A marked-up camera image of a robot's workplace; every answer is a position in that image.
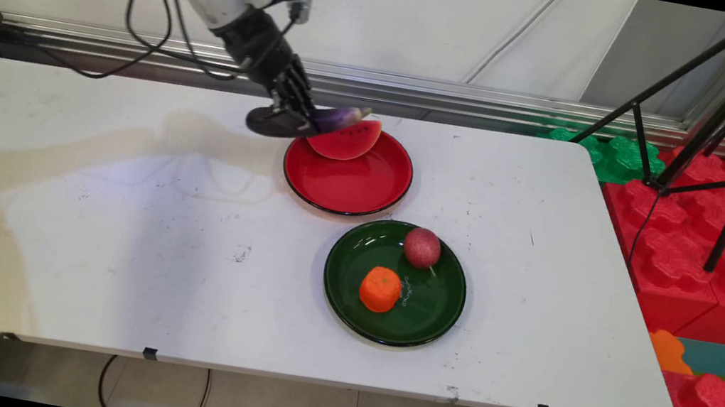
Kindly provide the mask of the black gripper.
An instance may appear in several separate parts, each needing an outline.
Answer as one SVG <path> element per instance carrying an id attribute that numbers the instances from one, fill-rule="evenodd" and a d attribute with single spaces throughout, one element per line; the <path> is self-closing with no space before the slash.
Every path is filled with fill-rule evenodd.
<path id="1" fill-rule="evenodd" d="M 275 93 L 276 109 L 300 112 L 301 129 L 318 131 L 311 83 L 301 58 L 285 39 L 295 23 L 292 18 L 280 28 L 265 10 L 251 8 L 211 33 L 222 41 L 247 79 Z"/>

